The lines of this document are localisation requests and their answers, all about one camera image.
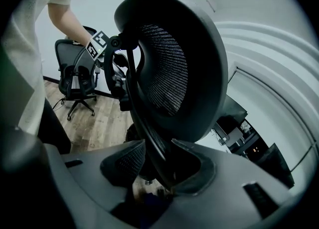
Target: black mount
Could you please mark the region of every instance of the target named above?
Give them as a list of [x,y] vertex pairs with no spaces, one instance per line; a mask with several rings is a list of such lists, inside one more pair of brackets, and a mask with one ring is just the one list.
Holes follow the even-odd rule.
[[[127,67],[130,73],[130,80],[136,83],[136,70],[134,63],[133,50],[138,46],[139,42],[134,35],[128,32],[120,33],[118,36],[112,36],[107,44],[104,54],[104,73],[106,83],[111,91],[111,94],[120,101],[121,111],[131,110],[131,103],[126,91],[125,80],[122,76],[117,75],[113,69],[113,63],[120,67]],[[124,56],[115,54],[117,50],[126,50],[128,59]]]

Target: wooden floor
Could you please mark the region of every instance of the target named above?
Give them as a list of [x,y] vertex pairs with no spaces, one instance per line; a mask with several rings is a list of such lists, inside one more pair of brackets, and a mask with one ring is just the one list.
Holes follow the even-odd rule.
[[[58,84],[44,81],[47,99],[53,107],[64,97],[59,91]],[[72,143],[72,153],[91,151],[121,144],[125,141],[127,129],[133,123],[129,112],[120,110],[119,101],[97,95],[97,101],[87,100],[94,109],[95,116],[82,104],[78,104],[71,114],[71,121],[67,114],[74,101],[66,101],[62,106],[54,108],[66,134]]]

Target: person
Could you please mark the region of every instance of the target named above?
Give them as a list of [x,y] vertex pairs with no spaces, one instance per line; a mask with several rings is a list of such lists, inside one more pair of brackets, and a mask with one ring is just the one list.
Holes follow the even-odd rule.
[[43,143],[69,153],[71,142],[45,98],[42,63],[35,21],[47,5],[52,23],[70,39],[85,46],[91,35],[70,8],[71,0],[22,0],[12,13],[1,38],[0,123],[17,125]]

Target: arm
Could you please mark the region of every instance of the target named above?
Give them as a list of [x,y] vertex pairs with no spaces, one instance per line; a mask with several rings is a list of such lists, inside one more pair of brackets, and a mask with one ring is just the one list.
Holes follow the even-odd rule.
[[52,23],[72,40],[86,46],[91,34],[81,25],[69,5],[49,3],[49,16]]

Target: black pants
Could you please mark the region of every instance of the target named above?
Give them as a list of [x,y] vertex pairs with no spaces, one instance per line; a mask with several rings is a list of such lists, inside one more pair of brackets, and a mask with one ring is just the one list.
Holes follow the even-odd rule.
[[47,99],[44,102],[38,138],[43,143],[56,146],[60,154],[70,153],[71,141]]

